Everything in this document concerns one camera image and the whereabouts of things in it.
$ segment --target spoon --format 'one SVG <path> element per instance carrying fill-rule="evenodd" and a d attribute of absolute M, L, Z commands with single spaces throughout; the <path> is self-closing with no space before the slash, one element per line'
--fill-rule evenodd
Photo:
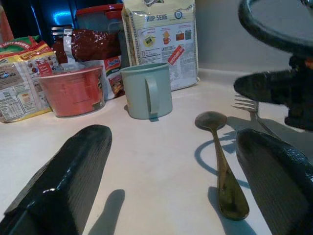
<path fill-rule="evenodd" d="M 218 167 L 218 200 L 222 215 L 232 220 L 245 219 L 249 214 L 249 206 L 233 172 L 223 153 L 217 130 L 225 126 L 227 117 L 209 111 L 196 117 L 195 125 L 210 131 L 214 138 Z"/>

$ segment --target plastic container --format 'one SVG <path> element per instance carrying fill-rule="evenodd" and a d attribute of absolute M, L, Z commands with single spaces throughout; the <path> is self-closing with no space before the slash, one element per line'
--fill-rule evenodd
<path fill-rule="evenodd" d="M 63 72 L 38 78 L 57 117 L 73 117 L 101 109 L 103 99 L 102 66 Z"/>
<path fill-rule="evenodd" d="M 126 38 L 122 21 L 123 4 L 109 4 L 79 9 L 76 12 L 78 28 L 118 33 L 122 52 L 121 67 L 129 66 Z"/>

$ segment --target light blue mug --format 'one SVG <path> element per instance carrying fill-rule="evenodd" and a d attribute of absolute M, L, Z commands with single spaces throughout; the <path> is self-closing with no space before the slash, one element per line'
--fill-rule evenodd
<path fill-rule="evenodd" d="M 121 69 L 128 112 L 136 119 L 158 118 L 173 109 L 168 64 Z"/>

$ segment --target orange container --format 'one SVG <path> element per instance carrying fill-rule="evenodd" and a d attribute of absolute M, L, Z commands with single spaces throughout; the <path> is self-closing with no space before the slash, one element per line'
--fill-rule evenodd
<path fill-rule="evenodd" d="M 57 117 L 73 117 L 104 106 L 102 66 L 38 78 Z"/>

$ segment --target food packet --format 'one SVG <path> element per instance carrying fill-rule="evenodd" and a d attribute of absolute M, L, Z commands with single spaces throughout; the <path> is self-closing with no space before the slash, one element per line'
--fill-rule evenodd
<path fill-rule="evenodd" d="M 0 48 L 0 121 L 14 122 L 51 111 L 37 78 L 63 70 L 52 49 L 33 38 L 29 43 L 25 38 L 15 39 Z"/>
<path fill-rule="evenodd" d="M 124 95 L 117 33 L 66 29 L 63 39 L 52 47 L 62 67 L 68 71 L 103 66 L 101 80 L 105 100 Z"/>
<path fill-rule="evenodd" d="M 195 0 L 124 0 L 130 64 L 167 62 L 171 90 L 197 82 Z"/>

